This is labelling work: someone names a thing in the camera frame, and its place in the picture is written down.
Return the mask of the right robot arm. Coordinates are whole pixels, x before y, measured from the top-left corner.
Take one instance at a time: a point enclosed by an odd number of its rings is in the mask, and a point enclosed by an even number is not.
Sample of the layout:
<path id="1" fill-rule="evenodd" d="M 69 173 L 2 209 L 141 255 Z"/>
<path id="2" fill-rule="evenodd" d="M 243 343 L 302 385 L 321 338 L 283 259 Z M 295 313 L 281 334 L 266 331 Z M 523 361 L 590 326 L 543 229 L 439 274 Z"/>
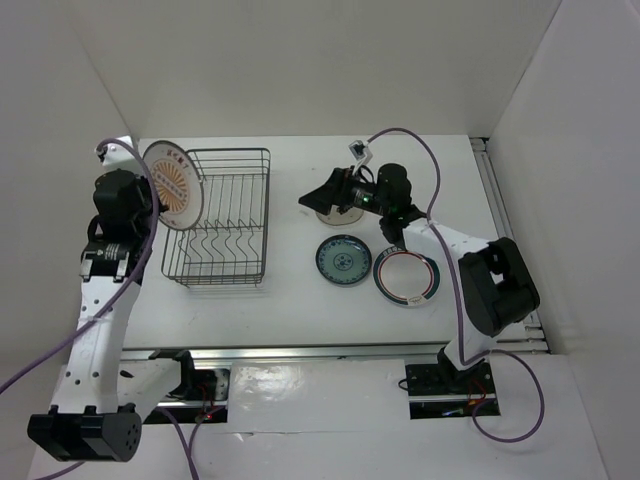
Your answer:
<path id="1" fill-rule="evenodd" d="M 385 239 L 423 258 L 442 257 L 455 302 L 456 334 L 437 356 L 436 379 L 448 392 L 460 391 L 471 373 L 494 351 L 497 337 L 540 305 L 540 295 L 515 241 L 493 241 L 444 227 L 413 202 L 407 170 L 381 166 L 375 181 L 354 167 L 336 168 L 300 205 L 327 215 L 352 208 L 376 214 Z"/>

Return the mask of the clear glass plate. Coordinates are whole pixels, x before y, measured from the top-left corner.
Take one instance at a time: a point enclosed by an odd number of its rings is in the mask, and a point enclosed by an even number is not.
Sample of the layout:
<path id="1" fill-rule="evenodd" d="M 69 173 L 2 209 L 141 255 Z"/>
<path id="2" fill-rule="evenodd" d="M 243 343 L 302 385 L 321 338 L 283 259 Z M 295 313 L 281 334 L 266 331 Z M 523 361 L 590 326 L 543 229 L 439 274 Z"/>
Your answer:
<path id="1" fill-rule="evenodd" d="M 364 211 L 357 208 L 351 208 L 346 213 L 340 213 L 336 207 L 333 207 L 328 215 L 316 213 L 318 220 L 331 227 L 343 227 L 357 223 L 364 216 Z"/>

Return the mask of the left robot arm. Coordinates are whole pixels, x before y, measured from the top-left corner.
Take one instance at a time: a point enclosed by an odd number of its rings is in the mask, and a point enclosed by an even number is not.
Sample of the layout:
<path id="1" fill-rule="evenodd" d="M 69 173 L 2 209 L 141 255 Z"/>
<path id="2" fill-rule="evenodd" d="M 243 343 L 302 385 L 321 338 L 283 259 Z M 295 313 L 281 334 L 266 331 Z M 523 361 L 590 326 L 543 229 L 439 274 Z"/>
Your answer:
<path id="1" fill-rule="evenodd" d="M 156 405 L 169 395 L 189 397 L 198 376 L 186 351 L 158 350 L 139 365 L 122 364 L 157 221 L 149 183 L 130 171 L 99 177 L 93 201 L 97 214 L 81 257 L 80 335 L 49 410 L 31 416 L 27 433 L 57 461 L 127 462 Z"/>

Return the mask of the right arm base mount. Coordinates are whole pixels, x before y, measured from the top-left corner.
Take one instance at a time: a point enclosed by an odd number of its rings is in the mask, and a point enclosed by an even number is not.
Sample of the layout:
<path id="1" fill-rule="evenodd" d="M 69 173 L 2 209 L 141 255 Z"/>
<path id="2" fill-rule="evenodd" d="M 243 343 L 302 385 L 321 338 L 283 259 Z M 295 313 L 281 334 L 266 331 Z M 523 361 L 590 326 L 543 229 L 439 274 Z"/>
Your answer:
<path id="1" fill-rule="evenodd" d="M 458 372 L 439 352 L 434 363 L 407 364 L 397 386 L 408 395 L 412 420 L 471 417 L 474 411 L 479 417 L 501 415 L 486 360 Z"/>

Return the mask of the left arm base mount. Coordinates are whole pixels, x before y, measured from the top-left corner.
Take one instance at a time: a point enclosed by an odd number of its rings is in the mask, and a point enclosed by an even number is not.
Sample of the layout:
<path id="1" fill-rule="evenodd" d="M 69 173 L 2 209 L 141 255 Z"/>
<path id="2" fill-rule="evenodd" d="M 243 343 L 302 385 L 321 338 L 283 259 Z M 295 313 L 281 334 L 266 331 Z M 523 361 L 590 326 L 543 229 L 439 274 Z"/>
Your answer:
<path id="1" fill-rule="evenodd" d="M 153 393 L 158 397 L 145 423 L 167 423 L 159 409 L 185 425 L 228 422 L 229 367 L 200 365 L 189 350 L 180 349 L 152 351 L 144 366 L 163 367 L 159 377 L 152 377 Z"/>

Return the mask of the orange sunburst plate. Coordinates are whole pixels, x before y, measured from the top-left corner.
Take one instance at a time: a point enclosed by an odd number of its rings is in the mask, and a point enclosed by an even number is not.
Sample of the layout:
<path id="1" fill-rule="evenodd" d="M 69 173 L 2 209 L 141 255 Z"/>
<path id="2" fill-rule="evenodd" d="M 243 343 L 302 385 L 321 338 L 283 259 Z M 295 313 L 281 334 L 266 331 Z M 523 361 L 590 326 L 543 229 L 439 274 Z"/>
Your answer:
<path id="1" fill-rule="evenodd" d="M 152 143 L 143 160 L 164 207 L 161 222 L 178 231 L 193 228 L 204 206 L 202 180 L 194 161 L 184 149 L 167 140 Z"/>

